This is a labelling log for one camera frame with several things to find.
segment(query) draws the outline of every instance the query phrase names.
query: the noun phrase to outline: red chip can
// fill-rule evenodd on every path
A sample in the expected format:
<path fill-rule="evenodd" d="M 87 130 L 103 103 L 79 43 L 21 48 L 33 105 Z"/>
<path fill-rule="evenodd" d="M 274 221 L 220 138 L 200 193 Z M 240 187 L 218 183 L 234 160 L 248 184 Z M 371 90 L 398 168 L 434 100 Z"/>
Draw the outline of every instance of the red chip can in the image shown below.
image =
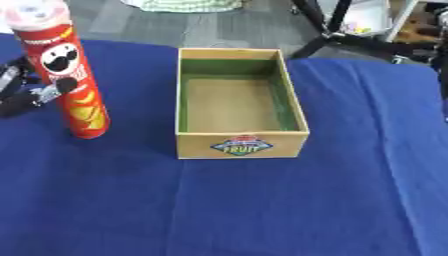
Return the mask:
<path fill-rule="evenodd" d="M 68 6 L 61 0 L 15 0 L 4 15 L 45 84 L 65 77 L 78 81 L 59 98 L 73 134 L 84 139 L 104 134 L 110 120 Z"/>

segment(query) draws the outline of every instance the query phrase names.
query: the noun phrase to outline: open box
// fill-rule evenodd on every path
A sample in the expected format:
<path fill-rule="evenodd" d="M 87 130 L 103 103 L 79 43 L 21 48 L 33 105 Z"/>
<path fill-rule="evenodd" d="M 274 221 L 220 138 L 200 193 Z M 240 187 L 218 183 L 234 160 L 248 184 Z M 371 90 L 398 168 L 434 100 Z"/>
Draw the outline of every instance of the open box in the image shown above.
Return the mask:
<path fill-rule="evenodd" d="M 279 50 L 180 49 L 178 157 L 296 157 L 308 126 Z"/>

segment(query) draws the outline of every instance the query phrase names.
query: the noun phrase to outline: blue cloth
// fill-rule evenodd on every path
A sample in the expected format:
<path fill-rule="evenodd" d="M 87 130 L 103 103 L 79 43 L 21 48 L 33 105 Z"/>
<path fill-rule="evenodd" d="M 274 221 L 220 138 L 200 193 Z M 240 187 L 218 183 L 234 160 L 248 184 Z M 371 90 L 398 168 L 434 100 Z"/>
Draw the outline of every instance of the blue cloth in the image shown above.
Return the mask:
<path fill-rule="evenodd" d="M 0 62 L 20 54 L 10 36 L 0 45 Z M 0 120 L 0 255 L 448 254 L 448 135 L 429 69 L 290 62 L 312 131 L 299 158 L 181 161 L 177 50 L 84 45 L 111 129 L 73 138 L 56 106 Z"/>

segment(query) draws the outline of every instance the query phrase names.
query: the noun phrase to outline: tripod leg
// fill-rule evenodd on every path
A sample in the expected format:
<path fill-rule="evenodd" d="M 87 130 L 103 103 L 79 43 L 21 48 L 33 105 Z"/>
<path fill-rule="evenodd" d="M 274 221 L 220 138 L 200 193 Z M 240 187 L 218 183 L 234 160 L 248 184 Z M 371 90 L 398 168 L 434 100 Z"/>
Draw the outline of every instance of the tripod leg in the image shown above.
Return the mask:
<path fill-rule="evenodd" d="M 328 25 L 328 30 L 330 30 L 330 32 L 337 32 L 341 29 L 342 22 L 344 21 L 344 17 L 351 4 L 352 0 L 339 0 L 336 9 L 334 9 L 333 17 Z"/>
<path fill-rule="evenodd" d="M 307 0 L 292 0 L 297 9 L 302 12 L 306 18 L 310 21 L 311 25 L 319 32 L 324 32 L 325 19 L 323 14 L 311 7 Z"/>
<path fill-rule="evenodd" d="M 301 59 L 307 58 L 317 52 L 319 49 L 324 47 L 327 44 L 327 40 L 321 36 L 316 37 L 307 45 L 305 45 L 302 49 L 294 52 L 291 55 L 291 59 Z"/>

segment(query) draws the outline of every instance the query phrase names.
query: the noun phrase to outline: floor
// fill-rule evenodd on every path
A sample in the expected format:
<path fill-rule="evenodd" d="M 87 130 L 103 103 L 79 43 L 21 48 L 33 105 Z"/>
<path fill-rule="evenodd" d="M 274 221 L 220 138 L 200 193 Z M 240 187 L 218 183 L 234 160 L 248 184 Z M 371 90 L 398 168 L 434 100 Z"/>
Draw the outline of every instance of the floor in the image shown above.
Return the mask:
<path fill-rule="evenodd" d="M 212 14 L 143 12 L 119 0 L 68 2 L 84 39 L 174 47 L 281 48 L 288 55 L 316 36 L 304 17 L 290 14 L 289 0 L 252 0 L 244 9 Z M 317 55 L 363 58 L 330 48 Z"/>

